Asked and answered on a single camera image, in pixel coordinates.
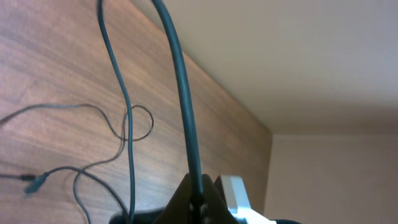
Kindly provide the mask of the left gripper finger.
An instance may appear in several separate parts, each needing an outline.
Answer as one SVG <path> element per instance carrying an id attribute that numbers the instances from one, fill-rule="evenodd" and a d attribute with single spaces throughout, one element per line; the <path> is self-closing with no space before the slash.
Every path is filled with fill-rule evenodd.
<path id="1" fill-rule="evenodd" d="M 163 212 L 154 224 L 240 224 L 228 210 L 226 192 L 221 176 L 212 180 L 208 174 L 202 175 L 204 184 L 204 208 L 192 207 L 191 178 L 186 174 Z"/>

